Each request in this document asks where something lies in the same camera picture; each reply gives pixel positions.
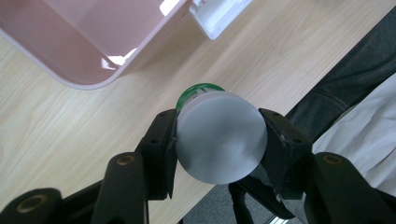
wood grain surface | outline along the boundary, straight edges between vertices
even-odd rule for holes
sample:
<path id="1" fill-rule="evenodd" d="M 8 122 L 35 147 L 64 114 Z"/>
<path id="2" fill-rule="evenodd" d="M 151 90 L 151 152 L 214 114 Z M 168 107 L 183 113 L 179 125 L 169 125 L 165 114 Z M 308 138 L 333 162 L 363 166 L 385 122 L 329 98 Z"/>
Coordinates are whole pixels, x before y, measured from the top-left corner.
<path id="1" fill-rule="evenodd" d="M 103 178 L 107 162 L 133 151 L 155 115 L 196 83 L 286 114 L 394 6 L 255 0 L 214 41 L 187 18 L 145 66 L 95 91 L 54 81 L 1 37 L 0 209 L 30 189 L 65 197 Z M 211 188 L 178 166 L 174 198 L 150 202 L 150 222 L 176 223 Z"/>

person's leg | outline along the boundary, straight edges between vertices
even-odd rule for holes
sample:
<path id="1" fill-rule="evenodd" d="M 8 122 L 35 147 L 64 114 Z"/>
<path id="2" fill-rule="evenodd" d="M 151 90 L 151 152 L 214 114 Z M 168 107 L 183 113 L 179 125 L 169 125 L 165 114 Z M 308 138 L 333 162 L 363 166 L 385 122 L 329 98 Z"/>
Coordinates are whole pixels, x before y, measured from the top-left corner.
<path id="1" fill-rule="evenodd" d="M 286 116 L 315 142 L 334 121 L 396 73 L 396 7 Z"/>

